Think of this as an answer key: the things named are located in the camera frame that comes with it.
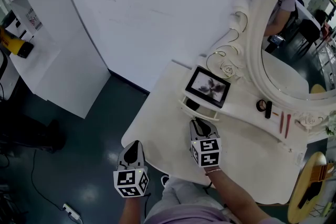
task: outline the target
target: mirror frame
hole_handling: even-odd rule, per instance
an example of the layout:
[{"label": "mirror frame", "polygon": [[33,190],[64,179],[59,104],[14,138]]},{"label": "mirror frame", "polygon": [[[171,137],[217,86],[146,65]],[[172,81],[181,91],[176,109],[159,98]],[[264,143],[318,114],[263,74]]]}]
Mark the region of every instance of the mirror frame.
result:
[{"label": "mirror frame", "polygon": [[303,98],[291,97],[279,91],[266,75],[261,58],[263,34],[277,0],[252,0],[246,35],[246,63],[252,81],[261,93],[280,106],[295,111],[332,111],[336,109],[336,95],[327,93],[302,94]]}]

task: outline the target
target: person's arm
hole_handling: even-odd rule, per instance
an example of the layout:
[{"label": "person's arm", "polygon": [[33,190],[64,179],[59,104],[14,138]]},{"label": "person's arm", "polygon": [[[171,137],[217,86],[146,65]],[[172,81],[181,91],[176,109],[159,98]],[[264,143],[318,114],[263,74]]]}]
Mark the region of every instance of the person's arm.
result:
[{"label": "person's arm", "polygon": [[[207,167],[204,170],[208,172],[217,168]],[[208,177],[222,201],[243,224],[258,224],[263,219],[270,218],[257,206],[251,195],[234,183],[223,171],[211,172]]]},{"label": "person's arm", "polygon": [[126,198],[119,224],[140,224],[140,197]]},{"label": "person's arm", "polygon": [[273,36],[282,31],[290,17],[290,12],[280,9],[274,19],[274,22],[266,26],[264,37]]}]

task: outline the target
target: white cube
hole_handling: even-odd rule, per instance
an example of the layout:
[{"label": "white cube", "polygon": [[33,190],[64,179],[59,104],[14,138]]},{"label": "white cube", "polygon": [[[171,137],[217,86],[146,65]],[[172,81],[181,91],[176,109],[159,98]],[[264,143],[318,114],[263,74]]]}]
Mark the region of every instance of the white cube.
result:
[{"label": "white cube", "polygon": [[220,138],[193,140],[191,152],[199,167],[217,166],[221,162],[222,142]]},{"label": "white cube", "polygon": [[143,168],[113,172],[114,187],[124,198],[144,196],[148,175]]}]

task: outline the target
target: power strip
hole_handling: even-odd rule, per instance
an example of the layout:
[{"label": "power strip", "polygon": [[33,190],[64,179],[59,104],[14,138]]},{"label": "power strip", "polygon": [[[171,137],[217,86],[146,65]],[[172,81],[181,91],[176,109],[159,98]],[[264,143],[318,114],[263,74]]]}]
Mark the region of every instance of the power strip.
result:
[{"label": "power strip", "polygon": [[74,211],[69,205],[64,204],[63,208],[65,208],[65,211],[70,214],[74,219],[78,220],[80,219],[80,215],[78,213],[76,213],[76,211]]}]

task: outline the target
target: gray pants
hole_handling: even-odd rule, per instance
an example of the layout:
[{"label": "gray pants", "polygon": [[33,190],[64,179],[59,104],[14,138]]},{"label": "gray pants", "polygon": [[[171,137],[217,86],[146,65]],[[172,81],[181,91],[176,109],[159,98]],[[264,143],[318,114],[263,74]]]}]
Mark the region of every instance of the gray pants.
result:
[{"label": "gray pants", "polygon": [[202,205],[224,210],[223,206],[215,199],[200,191],[191,182],[171,177],[163,190],[162,199],[150,210],[146,219],[151,216],[180,204]]}]

